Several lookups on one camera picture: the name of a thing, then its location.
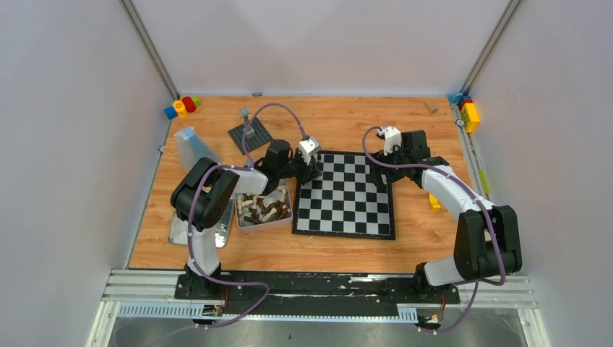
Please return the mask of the folding chess board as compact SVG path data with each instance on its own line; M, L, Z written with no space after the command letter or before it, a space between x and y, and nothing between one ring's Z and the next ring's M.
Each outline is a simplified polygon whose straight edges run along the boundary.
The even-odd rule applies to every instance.
M322 175L296 187L292 233L394 240L393 188L368 182L366 156L320 153Z

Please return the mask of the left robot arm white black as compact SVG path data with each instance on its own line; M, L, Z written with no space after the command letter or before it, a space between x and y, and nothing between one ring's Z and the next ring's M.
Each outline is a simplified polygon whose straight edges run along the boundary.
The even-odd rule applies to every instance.
M250 167L231 166L200 158L171 195L176 216L187 223L188 260L175 291L177 299L212 299L226 282L215 244L214 228L228 203L237 194L256 200L269 194L286 193L280 188L286 179L307 183L321 174L315 156L318 141L306 137L296 150L285 140L273 140L263 158Z

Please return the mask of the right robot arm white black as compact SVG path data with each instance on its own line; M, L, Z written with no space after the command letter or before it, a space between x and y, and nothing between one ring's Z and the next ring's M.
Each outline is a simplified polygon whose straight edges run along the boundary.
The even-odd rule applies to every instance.
M501 286L506 275L523 266L518 216L508 205L482 197L440 156L433 156L423 130L402 132L394 126L372 127L383 148L366 151L377 185L407 178L433 196L457 222L451 255L420 264L413 292L421 301L439 296L442 286L483 280Z

